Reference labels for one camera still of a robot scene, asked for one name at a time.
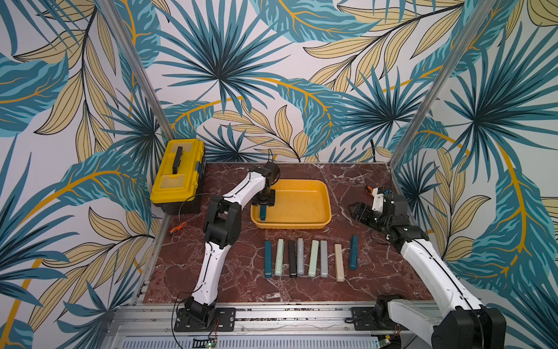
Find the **dark teal pruner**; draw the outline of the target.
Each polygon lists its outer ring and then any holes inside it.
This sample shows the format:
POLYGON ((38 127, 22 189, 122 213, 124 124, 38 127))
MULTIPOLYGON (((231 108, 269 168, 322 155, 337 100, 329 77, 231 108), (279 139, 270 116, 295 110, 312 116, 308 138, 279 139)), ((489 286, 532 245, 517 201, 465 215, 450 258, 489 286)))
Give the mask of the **dark teal pruner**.
POLYGON ((264 277, 266 279, 273 276, 272 253, 272 243, 266 240, 264 242, 264 277))
POLYGON ((353 235, 350 239, 350 260, 349 260, 350 270, 357 269, 357 259, 358 259, 358 235, 353 235))
POLYGON ((266 205, 261 205, 260 206, 260 220, 262 222, 266 221, 267 218, 267 206, 266 205))

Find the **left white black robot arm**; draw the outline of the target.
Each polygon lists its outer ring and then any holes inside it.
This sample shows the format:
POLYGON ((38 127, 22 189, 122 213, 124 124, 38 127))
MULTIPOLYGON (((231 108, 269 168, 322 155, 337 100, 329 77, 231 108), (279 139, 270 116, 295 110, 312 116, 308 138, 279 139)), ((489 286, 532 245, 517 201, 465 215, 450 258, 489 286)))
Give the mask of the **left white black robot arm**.
POLYGON ((222 196, 209 201, 203 232, 205 252, 198 281, 184 301, 185 319, 197 327, 207 328, 216 312, 218 283, 225 259, 241 233, 242 212, 247 205, 274 206, 280 178, 279 166, 267 162, 251 168, 244 179, 222 196))

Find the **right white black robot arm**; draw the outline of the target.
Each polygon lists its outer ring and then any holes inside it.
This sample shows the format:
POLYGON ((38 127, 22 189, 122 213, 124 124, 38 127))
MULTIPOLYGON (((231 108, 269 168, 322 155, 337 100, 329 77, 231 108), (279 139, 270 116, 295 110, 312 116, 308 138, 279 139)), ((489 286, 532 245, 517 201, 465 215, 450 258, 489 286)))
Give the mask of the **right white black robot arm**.
POLYGON ((427 234, 412 225, 405 196, 386 188, 371 194, 373 204, 349 206, 351 218, 384 234, 427 287, 440 315, 423 311, 401 295, 381 295, 373 308, 353 308, 347 322, 356 330, 364 330, 367 322, 383 330, 405 328, 432 348, 503 348, 504 316, 483 305, 442 260, 427 234))

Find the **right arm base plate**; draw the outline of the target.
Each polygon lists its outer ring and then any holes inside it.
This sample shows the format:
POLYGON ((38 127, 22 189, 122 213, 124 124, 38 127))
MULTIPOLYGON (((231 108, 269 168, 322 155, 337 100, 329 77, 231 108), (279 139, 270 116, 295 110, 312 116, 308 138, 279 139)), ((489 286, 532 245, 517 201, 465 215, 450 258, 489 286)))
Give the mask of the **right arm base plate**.
POLYGON ((350 308, 350 316, 344 320, 346 324, 352 324, 356 331, 406 331, 407 328, 388 319, 377 319, 374 307, 350 308))

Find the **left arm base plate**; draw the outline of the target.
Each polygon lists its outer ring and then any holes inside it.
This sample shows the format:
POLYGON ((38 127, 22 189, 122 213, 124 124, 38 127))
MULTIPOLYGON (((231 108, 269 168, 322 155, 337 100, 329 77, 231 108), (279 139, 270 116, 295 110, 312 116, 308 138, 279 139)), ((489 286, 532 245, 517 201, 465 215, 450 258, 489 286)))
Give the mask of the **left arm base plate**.
POLYGON ((187 315, 186 309, 180 308, 174 320, 173 330, 182 332, 205 332, 217 330, 218 332, 232 332, 235 327, 235 308, 217 308, 209 325, 198 323, 191 315, 187 315))

